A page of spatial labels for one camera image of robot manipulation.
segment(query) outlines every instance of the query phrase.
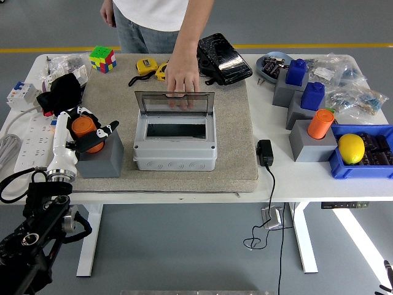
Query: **white t-shirt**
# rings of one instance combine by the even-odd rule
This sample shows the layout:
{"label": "white t-shirt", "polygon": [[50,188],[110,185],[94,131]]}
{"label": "white t-shirt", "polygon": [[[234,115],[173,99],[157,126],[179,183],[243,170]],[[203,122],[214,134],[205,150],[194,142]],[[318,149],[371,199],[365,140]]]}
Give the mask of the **white t-shirt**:
{"label": "white t-shirt", "polygon": [[114,0],[121,13],[145,28],[173,32],[182,25],[188,0]]}

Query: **orange cup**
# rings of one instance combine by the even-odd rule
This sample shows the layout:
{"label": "orange cup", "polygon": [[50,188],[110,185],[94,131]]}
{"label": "orange cup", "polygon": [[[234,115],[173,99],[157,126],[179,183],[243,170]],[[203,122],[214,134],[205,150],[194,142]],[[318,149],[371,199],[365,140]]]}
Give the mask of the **orange cup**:
{"label": "orange cup", "polygon": [[309,136],[321,140],[334,121],[334,115],[327,109],[319,109],[307,128]]}
{"label": "orange cup", "polygon": [[[78,138],[86,135],[87,133],[97,130],[93,120],[87,116],[79,117],[78,119],[76,119],[72,123],[71,128],[75,133],[76,137]],[[96,146],[93,146],[91,149],[87,150],[87,152],[90,154],[94,154],[95,152],[99,152],[100,150],[102,150],[103,147],[104,143],[102,142],[97,144]]]}

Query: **hand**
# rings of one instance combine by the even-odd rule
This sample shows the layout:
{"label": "hand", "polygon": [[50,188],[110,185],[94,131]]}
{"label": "hand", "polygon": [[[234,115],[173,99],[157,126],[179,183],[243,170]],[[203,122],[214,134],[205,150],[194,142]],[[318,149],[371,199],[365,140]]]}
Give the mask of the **hand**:
{"label": "hand", "polygon": [[104,22],[111,28],[116,28],[115,16],[113,14],[112,0],[104,0],[101,10],[99,11],[104,19]]}
{"label": "hand", "polygon": [[[165,69],[165,83],[168,92],[199,92],[199,70],[197,53],[194,50],[175,47],[171,59]],[[181,109],[193,108],[193,100],[181,100]],[[170,100],[169,106],[175,107],[175,101]]]}

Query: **yellow floor line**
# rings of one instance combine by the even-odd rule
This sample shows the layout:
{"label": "yellow floor line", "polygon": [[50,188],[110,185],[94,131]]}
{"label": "yellow floor line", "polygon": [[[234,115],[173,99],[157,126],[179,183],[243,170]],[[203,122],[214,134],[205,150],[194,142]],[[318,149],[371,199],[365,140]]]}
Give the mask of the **yellow floor line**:
{"label": "yellow floor line", "polygon": [[[393,43],[321,43],[321,44],[233,44],[236,49],[290,49],[290,48],[392,48]],[[119,46],[110,46],[120,50]],[[53,47],[53,48],[3,48],[0,53],[34,53],[34,52],[80,52],[92,51],[94,47]]]}
{"label": "yellow floor line", "polygon": [[391,48],[393,43],[235,44],[236,49],[265,48]]}

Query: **jeans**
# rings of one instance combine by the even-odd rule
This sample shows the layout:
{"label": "jeans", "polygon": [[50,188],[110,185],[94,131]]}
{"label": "jeans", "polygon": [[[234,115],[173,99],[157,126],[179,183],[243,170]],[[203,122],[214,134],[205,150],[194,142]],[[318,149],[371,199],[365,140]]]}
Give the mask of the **jeans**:
{"label": "jeans", "polygon": [[122,53],[172,53],[178,31],[162,32],[139,26],[124,17],[115,4],[113,10]]}

